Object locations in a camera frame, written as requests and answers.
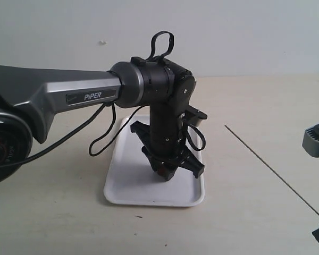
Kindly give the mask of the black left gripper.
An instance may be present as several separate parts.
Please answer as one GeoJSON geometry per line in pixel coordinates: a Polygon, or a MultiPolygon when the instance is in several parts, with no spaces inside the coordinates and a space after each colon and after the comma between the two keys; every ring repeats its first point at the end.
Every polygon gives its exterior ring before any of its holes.
{"type": "Polygon", "coordinates": [[[152,170],[159,175],[159,169],[166,169],[163,176],[166,181],[175,175],[179,167],[199,178],[205,166],[194,156],[189,146],[195,151],[205,149],[206,139],[198,126],[207,119],[207,114],[190,105],[174,108],[165,103],[150,104],[149,112],[148,125],[136,121],[131,124],[130,130],[143,143],[141,151],[149,160],[152,170]]]}

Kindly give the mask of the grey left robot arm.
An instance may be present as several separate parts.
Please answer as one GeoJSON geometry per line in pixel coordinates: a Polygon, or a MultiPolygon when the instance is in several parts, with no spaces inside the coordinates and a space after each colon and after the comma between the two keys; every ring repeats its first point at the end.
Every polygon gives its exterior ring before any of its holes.
{"type": "Polygon", "coordinates": [[[54,116],[99,105],[111,109],[149,107],[149,124],[127,121],[142,152],[166,181],[178,168],[199,178],[204,165],[189,130],[207,115],[190,106],[196,80],[191,71],[165,58],[133,57],[109,71],[30,69],[0,65],[0,182],[31,155],[33,141],[46,141],[54,116]]]}

